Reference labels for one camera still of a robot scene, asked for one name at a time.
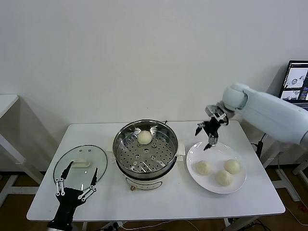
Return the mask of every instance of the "power strip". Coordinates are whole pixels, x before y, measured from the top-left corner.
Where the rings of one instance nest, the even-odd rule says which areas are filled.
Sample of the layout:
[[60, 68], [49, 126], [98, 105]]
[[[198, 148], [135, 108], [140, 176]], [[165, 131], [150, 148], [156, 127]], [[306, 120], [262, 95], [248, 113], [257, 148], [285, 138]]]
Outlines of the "power strip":
[[108, 224], [104, 225], [103, 227], [101, 227], [101, 229], [106, 229], [108, 231], [116, 231], [116, 229], [114, 228], [114, 224], [117, 223], [117, 227], [118, 229], [120, 229], [120, 227], [123, 227], [123, 225], [126, 223], [126, 222], [122, 222], [122, 221], [112, 221], [112, 222], [109, 222]]

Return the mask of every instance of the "laptop screen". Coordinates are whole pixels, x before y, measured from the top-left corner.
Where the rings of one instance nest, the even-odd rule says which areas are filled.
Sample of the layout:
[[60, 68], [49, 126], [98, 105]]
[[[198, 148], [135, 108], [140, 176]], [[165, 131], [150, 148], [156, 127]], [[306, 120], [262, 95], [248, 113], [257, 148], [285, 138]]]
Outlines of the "laptop screen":
[[308, 61], [289, 62], [279, 97], [290, 103], [308, 103]]

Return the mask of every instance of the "glass lid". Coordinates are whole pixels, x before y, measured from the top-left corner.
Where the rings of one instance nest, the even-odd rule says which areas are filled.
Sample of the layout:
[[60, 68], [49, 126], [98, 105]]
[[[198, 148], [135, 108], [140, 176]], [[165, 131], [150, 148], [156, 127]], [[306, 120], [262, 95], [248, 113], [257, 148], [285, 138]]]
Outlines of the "glass lid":
[[97, 181], [107, 168], [107, 156], [102, 149], [94, 145], [83, 145], [68, 151], [61, 157], [53, 171], [54, 181], [56, 178], [60, 179], [63, 170], [71, 161], [73, 164], [64, 185], [67, 188], [82, 191], [90, 187], [96, 168], [98, 168]]

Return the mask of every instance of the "white side table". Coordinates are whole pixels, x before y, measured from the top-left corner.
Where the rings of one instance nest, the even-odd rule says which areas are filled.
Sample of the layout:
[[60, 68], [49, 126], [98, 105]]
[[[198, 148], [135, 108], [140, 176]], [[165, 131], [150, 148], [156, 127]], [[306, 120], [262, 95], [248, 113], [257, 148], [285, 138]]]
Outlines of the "white side table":
[[[18, 100], [18, 96], [12, 95], [0, 95], [0, 119], [1, 117], [12, 107], [12, 105]], [[41, 184], [43, 175], [33, 165], [27, 162], [24, 158], [1, 134], [0, 145], [7, 150], [7, 156], [14, 161], [15, 164], [29, 175], [35, 182]], [[38, 187], [13, 187], [13, 184], [17, 180], [18, 175], [10, 176], [8, 182], [0, 192], [0, 207], [2, 206], [5, 198], [9, 194], [36, 194]]]
[[[194, 136], [195, 122], [168, 122], [186, 151], [200, 141], [203, 132]], [[219, 130], [219, 141], [233, 148], [241, 156], [247, 172], [243, 187], [231, 194], [215, 194], [200, 187], [189, 175], [185, 162], [177, 161], [166, 175], [166, 183], [152, 191], [131, 191], [112, 154], [116, 133], [126, 124], [70, 125], [45, 174], [27, 218], [50, 221], [58, 209], [53, 170], [59, 159], [76, 146], [92, 144], [106, 151], [108, 166], [97, 182], [97, 192], [85, 204], [77, 207], [74, 221], [132, 221], [239, 218], [225, 228], [238, 230], [258, 216], [281, 214], [285, 208], [261, 165], [249, 140], [237, 121]]]

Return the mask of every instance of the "floor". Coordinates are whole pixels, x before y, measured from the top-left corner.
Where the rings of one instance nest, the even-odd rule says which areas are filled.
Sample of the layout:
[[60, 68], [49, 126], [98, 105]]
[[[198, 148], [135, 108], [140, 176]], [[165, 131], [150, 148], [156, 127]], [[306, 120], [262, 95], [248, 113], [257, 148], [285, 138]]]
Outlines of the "floor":
[[[291, 168], [284, 168], [286, 175], [292, 182], [302, 200], [308, 205], [308, 189], [301, 182], [300, 177], [292, 174]], [[267, 173], [271, 180], [278, 180], [273, 169], [268, 169]], [[0, 190], [3, 188], [9, 176], [3, 176], [0, 180]], [[28, 176], [19, 176], [15, 186], [37, 186], [37, 184]], [[278, 194], [283, 203], [299, 218], [302, 223], [308, 224], [308, 211], [303, 211], [301, 202], [293, 202], [285, 189], [278, 189]], [[47, 230], [46, 222], [32, 222], [26, 219], [27, 211], [33, 200], [33, 195], [9, 195], [2, 207], [0, 208], [1, 230], [19, 230], [19, 231], [44, 231]], [[286, 210], [282, 215], [264, 216], [260, 220], [271, 231], [308, 231], [308, 227], [301, 226], [292, 215]], [[224, 228], [223, 219], [203, 219], [191, 220], [191, 222], [199, 229], [199, 231], [221, 231]], [[137, 228], [158, 224], [159, 222], [127, 222], [125, 228]], [[87, 231], [94, 231], [102, 227], [104, 222], [93, 222], [88, 224]], [[81, 227], [82, 223], [75, 223], [77, 227]], [[194, 227], [184, 220], [173, 221], [162, 224], [154, 228], [139, 229], [139, 231], [195, 231]], [[254, 226], [249, 231], [263, 231], [262, 226]]]

